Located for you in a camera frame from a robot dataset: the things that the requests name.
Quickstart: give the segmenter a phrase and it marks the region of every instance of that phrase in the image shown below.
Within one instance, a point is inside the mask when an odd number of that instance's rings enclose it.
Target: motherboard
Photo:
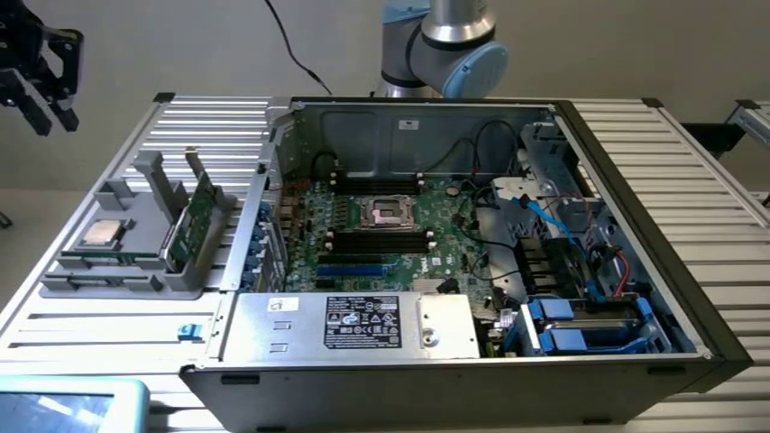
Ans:
[[[482,257],[482,246],[452,222],[470,191],[462,190],[456,180],[429,179],[418,195],[354,193],[338,193],[326,183],[313,182],[284,194],[280,225],[288,245],[286,292],[434,292],[453,279],[452,289],[468,295],[473,309],[482,309],[492,284],[473,277],[468,269]],[[349,253],[334,254],[349,247],[342,243],[346,238],[364,244],[352,245]],[[424,251],[414,252],[414,247]],[[482,265],[474,273],[489,277]]]

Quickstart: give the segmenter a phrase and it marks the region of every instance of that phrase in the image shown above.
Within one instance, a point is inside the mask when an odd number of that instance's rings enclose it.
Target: blue clip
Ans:
[[[588,299],[599,304],[603,304],[605,302],[605,296],[599,291],[595,280],[588,280],[585,282],[585,289],[588,290]]]
[[[548,320],[571,320],[575,318],[572,307],[565,299],[536,300],[543,307],[543,315]]]
[[[547,354],[584,354],[588,351],[579,329],[548,329],[537,339]]]
[[[253,275],[253,272],[241,272],[240,280],[245,283],[253,283],[256,281],[256,276]]]
[[[258,208],[258,211],[257,211],[257,214],[256,214],[257,218],[258,218],[260,220],[266,219],[266,217],[269,216],[272,210],[273,210],[273,208],[269,206],[269,203],[265,203],[265,202],[260,201],[260,208]]]
[[[253,239],[249,242],[249,251],[253,252],[253,254],[258,254],[264,249],[262,244],[260,244],[260,239]]]
[[[636,308],[639,309],[639,313],[644,320],[649,320],[652,318],[652,307],[649,307],[649,302],[644,298],[636,298]]]
[[[249,271],[250,269],[256,268],[258,264],[260,264],[260,258],[256,255],[246,255],[245,261],[242,263],[242,271],[244,272]]]
[[[532,320],[540,320],[543,318],[543,308],[537,301],[529,304],[529,314]]]
[[[516,321],[513,320],[513,324],[509,326],[505,334],[505,340],[503,340],[503,352],[509,352],[511,348],[513,347],[513,342],[516,341],[516,334],[519,333],[519,329],[516,328]]]
[[[250,240],[258,241],[260,239],[264,238],[264,235],[265,235],[265,233],[264,233],[262,228],[260,227],[260,223],[256,223],[253,225],[253,230],[250,230]]]
[[[178,341],[201,341],[202,325],[196,325],[193,323],[188,323],[186,325],[181,325],[177,331],[177,340]]]

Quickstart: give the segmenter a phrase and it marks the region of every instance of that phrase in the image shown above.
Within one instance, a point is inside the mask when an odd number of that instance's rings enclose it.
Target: black cable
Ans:
[[[476,189],[478,189],[478,187],[476,186],[476,184],[472,183],[472,180],[469,180],[469,179],[462,179],[461,182],[458,183],[458,187],[461,188],[461,186],[462,186],[465,183],[466,183],[468,185],[470,185],[470,188],[472,188],[473,191],[474,191]]]
[[[470,194],[468,194],[465,196],[465,198],[461,200],[461,202],[458,203],[458,207],[457,207],[457,212],[454,212],[454,215],[460,215],[461,214],[461,209],[465,207],[465,204],[468,204],[468,201],[470,200],[470,197],[473,197],[473,201],[477,200],[478,194],[481,194],[484,191],[491,191],[492,187],[489,187],[488,185],[485,187],[480,187],[478,189],[476,189],[474,191],[470,192]]]
[[[505,122],[503,119],[489,120],[485,124],[481,125],[481,128],[478,128],[478,132],[476,133],[476,137],[474,137],[473,142],[474,142],[474,151],[476,151],[476,154],[474,154],[476,161],[474,162],[477,163],[477,170],[481,169],[481,161],[478,159],[478,153],[477,153],[480,140],[481,140],[481,134],[482,134],[482,131],[485,130],[485,128],[492,124],[503,125],[507,128],[507,130],[509,131],[509,134],[512,135],[513,140],[511,142],[512,143],[512,155],[511,155],[512,159],[511,160],[515,162],[515,164],[511,164],[511,168],[512,168],[512,172],[516,173],[517,172],[517,165],[519,165],[519,158],[516,155],[519,153],[520,137],[519,137],[519,134],[516,133],[516,130],[511,126],[511,124],[508,122]]]
[[[501,246],[501,247],[507,248],[512,253],[516,252],[516,250],[513,249],[513,247],[509,246],[508,244],[503,244],[501,242],[495,242],[495,241],[484,241],[482,239],[468,235],[468,233],[462,230],[461,227],[457,227],[457,229],[458,229],[458,232],[460,232],[468,239],[470,239],[470,241],[477,242],[478,244]]]
[[[519,270],[515,270],[515,271],[511,271],[511,272],[505,272],[504,274],[497,275],[496,277],[492,277],[492,278],[485,278],[485,277],[480,276],[480,275],[476,273],[474,268],[476,268],[476,263],[481,260],[481,257],[478,257],[478,258],[474,260],[474,262],[470,263],[470,266],[468,267],[469,270],[470,270],[470,275],[473,276],[473,278],[474,278],[476,280],[485,281],[485,282],[496,281],[496,280],[499,280],[500,278],[505,278],[505,277],[511,276],[513,273],[520,273]]]
[[[481,157],[478,156],[478,142],[472,142],[470,177],[474,179],[476,173],[481,171]]]
[[[333,95],[332,91],[325,86],[325,83],[321,80],[321,78],[317,76],[317,74],[314,72],[312,72],[312,70],[308,67],[305,67],[298,62],[296,56],[293,55],[293,50],[290,50],[290,43],[288,42],[286,29],[284,29],[284,24],[281,23],[280,18],[277,17],[277,12],[274,11],[273,4],[270,3],[270,0],[264,0],[264,3],[266,4],[266,7],[269,8],[269,12],[274,18],[274,23],[277,24],[277,29],[280,30],[280,35],[284,38],[284,43],[286,44],[288,57],[290,57],[290,59],[293,60],[294,64],[298,66],[298,68],[306,72],[306,74],[310,76],[312,80],[324,88],[325,93],[328,93],[328,96],[332,96]]]
[[[336,162],[336,153],[333,151],[318,151],[317,153],[314,153],[314,155],[312,156],[312,161],[310,161],[310,179],[312,180],[317,180],[317,178],[314,176],[314,166],[317,165],[317,160],[320,160],[321,156],[325,156],[325,155],[334,158],[334,162]]]
[[[444,153],[444,156],[441,156],[441,158],[433,163],[430,164],[430,166],[424,169],[421,172],[422,173],[429,173],[430,171],[434,170],[434,168],[441,164],[441,162],[445,161],[445,158],[448,158],[448,155],[452,154],[452,152],[454,151],[454,149],[457,149],[457,146],[460,143],[468,143],[470,145],[470,148],[473,147],[472,144],[472,140],[468,137],[460,137],[453,143],[452,146],[448,148],[448,151]]]

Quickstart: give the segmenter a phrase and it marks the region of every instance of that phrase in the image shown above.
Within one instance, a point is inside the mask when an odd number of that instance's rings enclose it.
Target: red cable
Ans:
[[[617,284],[617,288],[615,289],[615,296],[620,296],[623,294],[623,287],[625,286],[625,281],[628,280],[629,274],[629,266],[628,266],[628,259],[621,251],[617,251],[617,257],[623,262],[623,266],[625,266],[625,270],[623,271],[623,278],[620,279],[620,283]]]
[[[281,191],[281,190],[289,190],[289,189],[296,189],[296,191],[298,191],[300,189],[305,189],[312,185],[312,181],[309,179],[302,179],[302,180],[297,180],[293,183],[286,183],[284,184],[282,187],[278,188],[269,188],[268,191]]]

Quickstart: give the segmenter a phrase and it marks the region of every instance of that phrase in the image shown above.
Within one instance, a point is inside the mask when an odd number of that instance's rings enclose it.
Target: aluminum extrusion table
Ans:
[[[285,102],[264,97],[161,99],[142,117],[101,179],[122,175],[134,190],[149,190],[141,175],[128,166],[138,149],[153,149],[164,153],[168,177],[192,185],[184,148],[193,145],[213,183],[242,199],[269,134],[269,113],[284,109]],[[671,397],[625,426],[516,431],[767,431],[767,209],[661,107],[639,99],[572,102],[755,366],[705,394]],[[152,393],[152,431],[221,432],[221,425],[177,378],[178,366],[204,356],[206,342],[177,341],[177,328],[188,323],[209,327],[218,316],[220,301],[228,295],[217,289],[238,211],[197,300],[42,299],[35,280],[50,267],[54,251],[71,242],[69,234],[86,221],[93,204],[89,194],[0,314],[0,369],[3,373],[138,378]]]

